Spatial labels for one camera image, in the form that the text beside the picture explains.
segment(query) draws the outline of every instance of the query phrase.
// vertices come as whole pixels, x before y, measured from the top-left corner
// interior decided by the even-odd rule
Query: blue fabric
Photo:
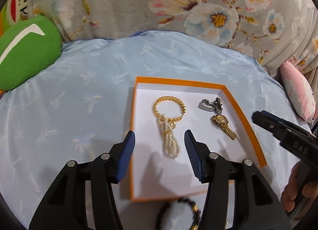
[[[0,192],[26,227],[67,161],[91,161],[123,140],[136,76],[225,84],[250,121],[265,109],[309,130],[279,83],[236,51],[164,31],[66,44],[52,66],[0,100]],[[268,162],[264,173],[280,195],[297,159],[252,127]],[[118,190],[120,213],[127,201]]]

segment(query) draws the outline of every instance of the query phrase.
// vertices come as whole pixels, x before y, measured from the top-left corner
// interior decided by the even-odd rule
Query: pillow
[[[295,111],[304,121],[313,123],[316,101],[310,84],[289,61],[285,61],[279,67],[279,70],[285,90]]]
[[[0,38],[0,89],[14,89],[52,65],[61,46],[57,27],[44,16],[9,28]]]

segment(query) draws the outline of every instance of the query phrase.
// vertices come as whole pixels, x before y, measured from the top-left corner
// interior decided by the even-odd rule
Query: pink pillow
[[[289,100],[297,114],[308,123],[313,123],[316,112],[316,101],[310,84],[303,74],[289,61],[280,67],[280,74]]]

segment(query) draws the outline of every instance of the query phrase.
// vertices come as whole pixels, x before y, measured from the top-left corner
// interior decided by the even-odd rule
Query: green cushion
[[[62,39],[55,24],[44,16],[21,21],[0,37],[0,89],[11,90],[61,55]]]

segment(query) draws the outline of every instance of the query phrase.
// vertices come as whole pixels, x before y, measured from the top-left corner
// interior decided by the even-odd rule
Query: silver rivet
[[[251,166],[253,164],[253,162],[249,159],[245,159],[244,164],[246,164],[247,166]]]
[[[210,154],[209,154],[209,157],[210,157],[211,159],[217,159],[217,158],[218,158],[218,154],[217,154],[217,153],[210,153]]]
[[[103,159],[103,160],[107,160],[109,158],[110,158],[110,154],[108,154],[108,153],[104,153],[101,155],[101,159]]]
[[[76,163],[75,163],[74,160],[71,160],[71,161],[68,161],[68,162],[67,162],[67,166],[68,166],[68,167],[73,167],[75,164],[76,164]]]

